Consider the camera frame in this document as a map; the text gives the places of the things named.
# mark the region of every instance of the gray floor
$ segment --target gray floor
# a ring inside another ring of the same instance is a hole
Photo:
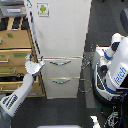
[[[92,44],[109,46],[111,36],[119,32],[127,35],[120,22],[120,12],[128,7],[128,1],[106,0],[98,2],[92,0],[89,31],[85,45],[85,52],[92,52]],[[91,81],[90,68],[81,71],[81,79]],[[80,88],[88,90],[90,83],[80,80]],[[103,128],[105,118],[101,114],[98,101],[93,96],[92,90],[87,93],[78,92],[77,99],[27,98],[12,119],[12,128],[36,128],[40,125],[79,125],[83,128],[92,128],[91,115],[98,117]]]

